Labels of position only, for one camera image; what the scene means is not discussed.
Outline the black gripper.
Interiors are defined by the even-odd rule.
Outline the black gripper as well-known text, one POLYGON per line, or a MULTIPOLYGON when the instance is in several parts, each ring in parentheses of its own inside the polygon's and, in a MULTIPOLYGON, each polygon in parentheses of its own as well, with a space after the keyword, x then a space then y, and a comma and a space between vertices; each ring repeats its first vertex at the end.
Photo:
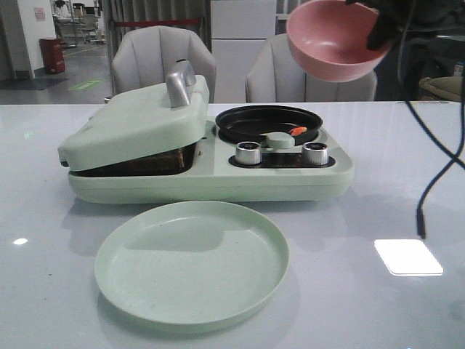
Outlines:
POLYGON ((366 48, 380 50, 404 28, 417 32, 456 28, 464 22, 464 1, 345 1, 375 9, 378 17, 368 34, 366 48))

